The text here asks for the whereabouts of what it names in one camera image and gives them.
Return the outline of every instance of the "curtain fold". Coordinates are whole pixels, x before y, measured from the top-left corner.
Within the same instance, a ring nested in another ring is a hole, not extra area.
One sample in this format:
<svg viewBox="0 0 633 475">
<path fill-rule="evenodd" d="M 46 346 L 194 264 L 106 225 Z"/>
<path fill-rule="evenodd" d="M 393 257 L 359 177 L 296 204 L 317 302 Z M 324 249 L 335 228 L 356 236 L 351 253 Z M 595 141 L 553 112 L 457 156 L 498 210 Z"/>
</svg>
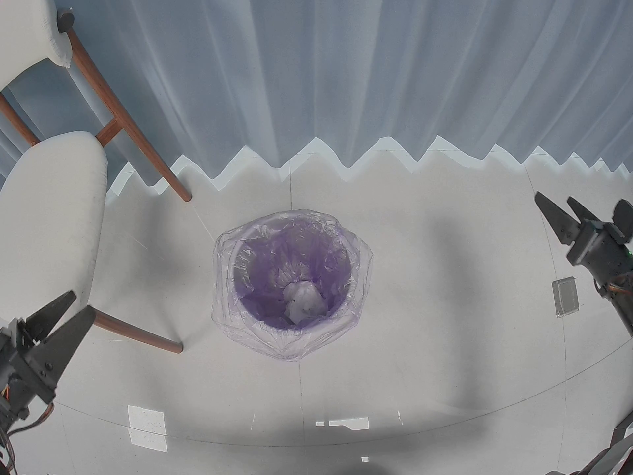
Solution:
<svg viewBox="0 0 633 475">
<path fill-rule="evenodd" d="M 384 136 L 419 159 L 439 134 L 633 170 L 633 0 L 55 1 L 165 162 L 210 177 L 245 145 L 279 167 L 315 136 L 347 166 Z M 109 120 L 49 61 L 4 93 L 41 137 Z M 24 150 L 0 118 L 0 175 Z M 110 181 L 128 161 L 157 181 L 124 133 L 106 153 Z"/>
</svg>

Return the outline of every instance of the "curtain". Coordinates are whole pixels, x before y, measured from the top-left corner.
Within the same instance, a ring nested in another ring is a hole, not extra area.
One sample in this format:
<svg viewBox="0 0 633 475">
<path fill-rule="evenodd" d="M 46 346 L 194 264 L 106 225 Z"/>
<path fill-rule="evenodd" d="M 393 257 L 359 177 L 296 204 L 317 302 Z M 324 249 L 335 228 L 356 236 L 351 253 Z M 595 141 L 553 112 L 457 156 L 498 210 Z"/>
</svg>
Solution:
<svg viewBox="0 0 633 475">
<path fill-rule="evenodd" d="M 279 167 L 313 137 L 352 165 L 391 136 L 483 158 L 536 146 L 633 170 L 633 0 L 55 0 L 171 164 L 215 177 L 249 146 Z M 75 68 L 43 61 L 3 91 L 40 138 L 110 115 Z M 0 118 L 0 175 L 26 146 Z M 130 161 L 106 147 L 110 181 Z"/>
</svg>

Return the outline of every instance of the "trash can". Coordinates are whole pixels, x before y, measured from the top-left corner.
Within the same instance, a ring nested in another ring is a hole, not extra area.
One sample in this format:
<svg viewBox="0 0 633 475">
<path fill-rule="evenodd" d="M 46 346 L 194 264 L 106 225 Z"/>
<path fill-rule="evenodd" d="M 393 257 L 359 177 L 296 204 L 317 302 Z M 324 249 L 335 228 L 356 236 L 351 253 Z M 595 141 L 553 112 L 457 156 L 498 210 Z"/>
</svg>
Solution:
<svg viewBox="0 0 633 475">
<path fill-rule="evenodd" d="M 297 360 L 353 328 L 373 254 L 324 213 L 283 211 L 221 234 L 211 316 L 234 341 Z"/>
</svg>

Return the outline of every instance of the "tile floor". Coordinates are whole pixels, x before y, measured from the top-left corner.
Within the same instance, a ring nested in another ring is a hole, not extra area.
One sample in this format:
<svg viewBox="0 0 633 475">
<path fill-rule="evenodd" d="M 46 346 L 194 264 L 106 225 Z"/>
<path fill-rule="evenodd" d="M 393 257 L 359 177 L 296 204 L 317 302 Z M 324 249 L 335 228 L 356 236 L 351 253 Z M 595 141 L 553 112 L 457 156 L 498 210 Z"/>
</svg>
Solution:
<svg viewBox="0 0 633 475">
<path fill-rule="evenodd" d="M 375 148 L 343 172 L 318 143 L 281 170 L 247 153 L 219 190 L 188 165 L 187 204 L 125 172 L 90 302 L 185 351 L 92 329 L 52 418 L 15 436 L 20 473 L 580 469 L 633 408 L 633 345 L 567 263 L 534 191 L 608 218 L 633 177 L 574 157 L 519 165 L 501 149 L 479 161 L 444 148 L 419 163 Z M 215 238 L 290 208 L 336 216 L 375 254 L 360 323 L 300 362 L 252 352 L 210 320 Z M 558 319 L 551 282 L 570 275 L 581 309 Z M 168 452 L 131 443 L 128 405 L 164 413 Z M 344 419 L 368 428 L 328 425 Z"/>
</svg>

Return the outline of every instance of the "white upholstered backrest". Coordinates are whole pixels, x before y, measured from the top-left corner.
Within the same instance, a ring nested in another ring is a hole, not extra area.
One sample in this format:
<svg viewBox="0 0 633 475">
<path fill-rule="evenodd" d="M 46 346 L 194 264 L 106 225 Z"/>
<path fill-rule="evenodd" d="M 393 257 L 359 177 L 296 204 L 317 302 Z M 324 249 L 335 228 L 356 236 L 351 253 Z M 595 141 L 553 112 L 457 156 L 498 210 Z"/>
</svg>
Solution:
<svg viewBox="0 0 633 475">
<path fill-rule="evenodd" d="M 53 0 L 0 0 L 0 90 L 44 58 L 70 67 L 72 56 Z"/>
</svg>

